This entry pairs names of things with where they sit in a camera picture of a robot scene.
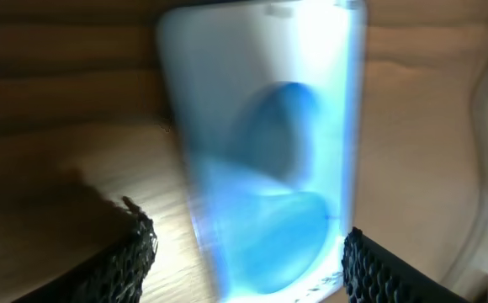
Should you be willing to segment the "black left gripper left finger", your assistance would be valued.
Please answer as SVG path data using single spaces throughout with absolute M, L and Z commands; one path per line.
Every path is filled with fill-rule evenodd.
M 129 197 L 122 201 L 131 227 L 116 243 L 14 303 L 138 303 L 158 240 L 143 209 Z

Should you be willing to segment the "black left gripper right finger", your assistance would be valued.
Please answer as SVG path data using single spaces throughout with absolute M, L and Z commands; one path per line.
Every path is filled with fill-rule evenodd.
M 356 227 L 344 240 L 342 282 L 350 303 L 468 303 Z

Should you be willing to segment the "blue smartphone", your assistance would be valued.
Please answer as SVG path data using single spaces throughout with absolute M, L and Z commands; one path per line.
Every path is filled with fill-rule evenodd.
M 319 302 L 353 219 L 364 1 L 210 1 L 156 42 L 219 302 Z

